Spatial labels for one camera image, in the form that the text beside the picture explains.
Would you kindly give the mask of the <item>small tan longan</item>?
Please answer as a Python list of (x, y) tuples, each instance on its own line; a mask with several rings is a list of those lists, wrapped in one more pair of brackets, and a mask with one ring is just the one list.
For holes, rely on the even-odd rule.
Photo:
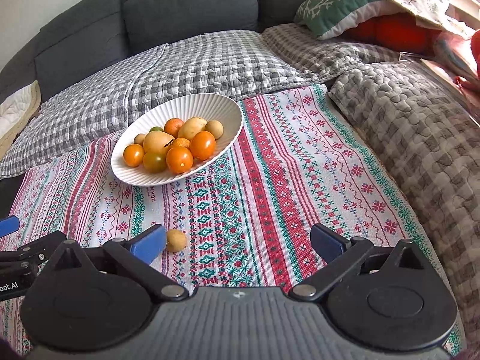
[(177, 253), (187, 247), (187, 236), (181, 230), (169, 229), (166, 233), (166, 250), (170, 253)]

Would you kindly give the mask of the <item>dark olive tomato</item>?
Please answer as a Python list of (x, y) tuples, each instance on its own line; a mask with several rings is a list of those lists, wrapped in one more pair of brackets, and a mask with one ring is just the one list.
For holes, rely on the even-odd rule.
[(167, 168), (165, 152), (146, 152), (142, 160), (143, 167), (149, 173), (160, 173)]

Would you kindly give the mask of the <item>orange cherry tomato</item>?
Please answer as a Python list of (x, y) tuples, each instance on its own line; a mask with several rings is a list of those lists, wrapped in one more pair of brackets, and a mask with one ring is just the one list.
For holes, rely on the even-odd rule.
[(140, 144), (130, 144), (125, 147), (123, 152), (124, 163), (128, 167), (138, 167), (143, 163), (145, 151)]

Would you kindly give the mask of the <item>large orange tomato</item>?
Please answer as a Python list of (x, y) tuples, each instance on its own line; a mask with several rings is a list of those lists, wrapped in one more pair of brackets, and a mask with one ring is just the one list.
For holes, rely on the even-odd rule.
[(209, 159), (216, 149), (216, 139), (208, 131), (197, 133), (190, 141), (190, 152), (194, 158), (205, 161)]

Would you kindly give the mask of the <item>orange mandarin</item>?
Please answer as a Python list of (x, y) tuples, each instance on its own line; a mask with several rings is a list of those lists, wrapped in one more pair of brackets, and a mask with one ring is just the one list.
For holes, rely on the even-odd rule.
[(184, 121), (179, 118), (169, 119), (163, 126), (163, 130), (169, 135), (177, 138), (180, 129), (182, 128)]

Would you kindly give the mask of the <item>beige round longan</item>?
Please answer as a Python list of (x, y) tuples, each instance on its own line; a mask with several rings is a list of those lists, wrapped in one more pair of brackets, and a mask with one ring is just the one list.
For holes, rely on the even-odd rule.
[(224, 126), (218, 120), (209, 120), (205, 126), (205, 130), (214, 136), (216, 140), (219, 140), (224, 134)]

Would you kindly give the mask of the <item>small beige longan fruit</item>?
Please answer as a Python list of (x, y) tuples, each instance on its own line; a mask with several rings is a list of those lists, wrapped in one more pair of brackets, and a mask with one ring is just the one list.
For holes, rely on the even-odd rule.
[(145, 138), (146, 135), (144, 133), (139, 133), (134, 137), (133, 143), (142, 146)]

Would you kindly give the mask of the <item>mandarin with stem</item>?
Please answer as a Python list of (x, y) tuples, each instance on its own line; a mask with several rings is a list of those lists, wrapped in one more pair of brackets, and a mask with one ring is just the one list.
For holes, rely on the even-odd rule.
[(172, 140), (172, 142), (170, 143), (170, 147), (185, 147), (187, 149), (190, 148), (190, 144), (191, 142), (184, 138), (184, 137), (179, 137), (179, 138), (176, 138), (174, 140)]

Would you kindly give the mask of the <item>green cherry tomato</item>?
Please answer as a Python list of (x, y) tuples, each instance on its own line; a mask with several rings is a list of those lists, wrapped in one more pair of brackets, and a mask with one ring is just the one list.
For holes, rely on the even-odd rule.
[(151, 133), (151, 132), (163, 132), (163, 131), (164, 131), (164, 130), (163, 130), (162, 127), (160, 127), (160, 126), (154, 126), (154, 127), (152, 127), (152, 128), (150, 129), (149, 133)]

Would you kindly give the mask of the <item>beige white blanket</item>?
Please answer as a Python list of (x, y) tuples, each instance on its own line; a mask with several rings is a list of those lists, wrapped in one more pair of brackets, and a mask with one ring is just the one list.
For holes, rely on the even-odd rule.
[(38, 113), (41, 90), (37, 80), (8, 96), (1, 104), (0, 155), (3, 158), (16, 137)]

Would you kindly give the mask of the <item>grey checked quilt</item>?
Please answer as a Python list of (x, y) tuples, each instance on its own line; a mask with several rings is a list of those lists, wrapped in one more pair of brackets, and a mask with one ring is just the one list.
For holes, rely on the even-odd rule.
[(207, 33), (156, 46), (43, 103), (1, 160), (1, 177), (19, 176), (125, 129), (152, 108), (188, 94), (222, 94), (240, 101), (311, 82), (253, 31)]

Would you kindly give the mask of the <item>red cushion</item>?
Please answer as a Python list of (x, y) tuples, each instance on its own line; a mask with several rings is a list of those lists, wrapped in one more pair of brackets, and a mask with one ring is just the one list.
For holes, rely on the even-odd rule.
[(377, 16), (346, 30), (344, 35), (355, 41), (374, 44), (397, 52), (420, 55), (433, 53), (433, 43), (441, 30), (421, 27), (408, 13)]

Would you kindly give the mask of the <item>dark grey sofa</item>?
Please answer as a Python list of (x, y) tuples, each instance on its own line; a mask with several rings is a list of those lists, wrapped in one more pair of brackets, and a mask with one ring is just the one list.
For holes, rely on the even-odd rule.
[(37, 81), (43, 101), (132, 55), (199, 34), (293, 21), (304, 0), (82, 0), (1, 69), (6, 98)]

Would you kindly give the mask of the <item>green snowflake cushion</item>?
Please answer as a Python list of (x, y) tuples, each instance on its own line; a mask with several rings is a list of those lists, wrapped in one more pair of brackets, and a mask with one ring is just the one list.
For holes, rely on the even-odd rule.
[(295, 14), (295, 23), (306, 26), (316, 38), (336, 38), (374, 17), (400, 13), (390, 0), (305, 0)]

